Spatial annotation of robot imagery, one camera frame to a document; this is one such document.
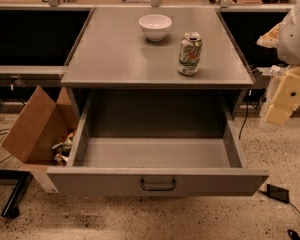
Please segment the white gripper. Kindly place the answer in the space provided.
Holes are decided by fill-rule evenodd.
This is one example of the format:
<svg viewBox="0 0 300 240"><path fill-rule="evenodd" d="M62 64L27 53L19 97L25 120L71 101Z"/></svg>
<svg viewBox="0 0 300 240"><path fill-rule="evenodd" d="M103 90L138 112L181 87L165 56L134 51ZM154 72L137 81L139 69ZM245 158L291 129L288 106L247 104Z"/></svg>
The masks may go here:
<svg viewBox="0 0 300 240"><path fill-rule="evenodd" d="M266 90L260 118L261 126L282 126L300 107L300 0L267 33L260 36L257 45L276 48L278 58L288 68L273 67Z"/></svg>

